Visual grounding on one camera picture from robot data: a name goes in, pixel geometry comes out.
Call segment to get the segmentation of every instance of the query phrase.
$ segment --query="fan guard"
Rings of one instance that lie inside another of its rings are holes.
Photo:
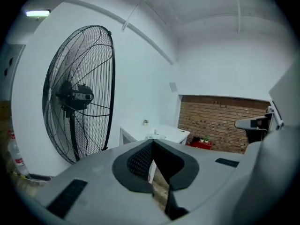
[[[107,149],[114,81],[113,40],[106,28],[80,28],[56,52],[45,79],[43,115],[54,147],[69,163]]]

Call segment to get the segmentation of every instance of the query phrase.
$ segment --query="red brick wall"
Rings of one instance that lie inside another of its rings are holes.
[[[244,130],[234,126],[236,120],[262,116],[269,102],[211,96],[183,96],[178,128],[194,136],[209,136],[213,150],[244,153],[248,140]]]

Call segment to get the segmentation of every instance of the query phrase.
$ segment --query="fan pole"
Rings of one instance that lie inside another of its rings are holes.
[[[71,142],[73,146],[73,151],[75,155],[76,162],[80,160],[78,156],[78,146],[76,141],[76,132],[75,132],[75,120],[74,120],[75,114],[72,112],[70,114],[70,133],[71,133]]]

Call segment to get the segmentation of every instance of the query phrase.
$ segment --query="mesh grille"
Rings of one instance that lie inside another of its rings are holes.
[[[149,144],[132,155],[127,161],[129,171],[145,181],[148,181],[149,169],[152,163],[151,150],[152,144]]]
[[[70,163],[107,148],[113,115],[114,50],[110,32],[87,26],[71,34],[56,52],[45,79],[43,114],[47,132],[59,154]],[[70,118],[55,95],[69,81],[90,87],[93,101],[85,110],[74,110],[77,151],[72,147]]]

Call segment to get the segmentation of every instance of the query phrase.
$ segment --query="ceiling pipe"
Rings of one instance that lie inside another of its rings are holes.
[[[240,33],[240,0],[236,0],[238,6],[238,33]]]
[[[128,23],[129,23],[129,20],[130,20],[130,18],[131,18],[131,16],[132,16],[132,14],[135,12],[135,10],[138,8],[138,6],[139,6],[140,4],[142,4],[143,2],[146,2],[146,1],[147,1],[147,0],[140,0],[139,3],[135,6],[135,8],[134,8],[134,9],[132,10],[132,12],[130,13],[128,19],[126,20],[126,22],[123,24],[123,26],[122,26],[122,28],[121,28],[122,31],[124,31],[125,28],[127,27]]]

